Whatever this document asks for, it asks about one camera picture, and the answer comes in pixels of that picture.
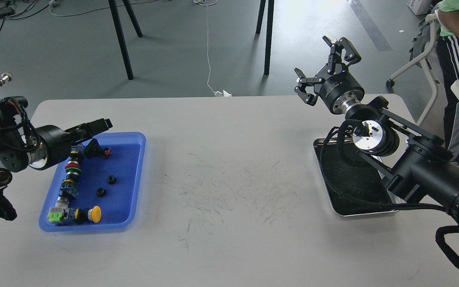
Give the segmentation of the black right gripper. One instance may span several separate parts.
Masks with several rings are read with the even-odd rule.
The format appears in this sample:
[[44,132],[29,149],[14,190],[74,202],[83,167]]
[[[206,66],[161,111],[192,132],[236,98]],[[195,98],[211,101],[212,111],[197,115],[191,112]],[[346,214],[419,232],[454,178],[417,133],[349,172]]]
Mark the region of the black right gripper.
[[[322,39],[330,47],[328,63],[324,70],[331,76],[326,80],[318,76],[308,78],[302,70],[295,68],[294,71],[298,78],[294,91],[304,103],[310,106],[314,106],[320,96],[330,113],[343,114],[345,113],[343,102],[347,98],[358,101],[364,98],[365,90],[348,71],[348,67],[359,63],[362,57],[345,37],[334,43],[328,36],[323,36]],[[315,87],[316,85],[321,85],[319,93],[315,91],[313,93],[306,92],[308,87]]]

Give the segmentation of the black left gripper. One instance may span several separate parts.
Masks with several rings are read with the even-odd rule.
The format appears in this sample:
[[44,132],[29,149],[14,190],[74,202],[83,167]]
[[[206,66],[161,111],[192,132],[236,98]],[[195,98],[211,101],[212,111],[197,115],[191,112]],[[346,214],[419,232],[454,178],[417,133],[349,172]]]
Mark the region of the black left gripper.
[[113,127],[110,119],[98,119],[86,122],[67,130],[54,125],[38,127],[36,132],[40,139],[38,149],[28,154],[28,166],[36,170],[45,170],[64,161],[71,152],[76,140],[89,140]]

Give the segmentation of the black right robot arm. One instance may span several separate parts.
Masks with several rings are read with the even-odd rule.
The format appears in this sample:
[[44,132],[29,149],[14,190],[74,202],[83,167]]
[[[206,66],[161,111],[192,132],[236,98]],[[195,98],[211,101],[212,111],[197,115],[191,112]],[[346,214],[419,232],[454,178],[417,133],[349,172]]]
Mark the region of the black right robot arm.
[[[332,42],[328,61],[314,77],[299,69],[294,91],[308,105],[323,100],[330,113],[342,114],[341,125],[333,127],[322,142],[318,164],[327,187],[338,196],[361,205],[390,210],[439,210],[451,216],[454,226],[439,227],[435,241],[446,258],[459,269],[459,167],[443,140],[418,125],[390,112],[388,100],[375,97],[364,104],[365,91],[349,72],[361,56],[347,38]],[[381,203],[361,199],[349,189],[337,187],[326,175],[333,163],[326,147],[336,145],[336,158],[345,165],[369,165],[383,175],[384,188],[403,200]]]

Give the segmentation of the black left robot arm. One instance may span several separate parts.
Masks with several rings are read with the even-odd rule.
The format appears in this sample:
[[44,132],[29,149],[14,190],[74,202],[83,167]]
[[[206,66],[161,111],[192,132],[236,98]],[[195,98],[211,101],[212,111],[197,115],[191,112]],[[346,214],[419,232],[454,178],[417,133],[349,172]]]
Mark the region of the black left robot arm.
[[[0,86],[11,79],[10,73],[3,73]],[[100,207],[71,208],[69,204],[78,198],[82,160],[110,156],[111,148],[101,147],[94,137],[110,129],[111,121],[101,118],[67,130],[54,125],[36,128],[26,113],[27,105],[23,96],[0,100],[0,218],[14,220],[17,217],[14,207],[3,194],[14,173],[27,167],[44,170],[67,160],[66,177],[61,182],[58,200],[47,215],[49,222],[57,225],[99,222]]]

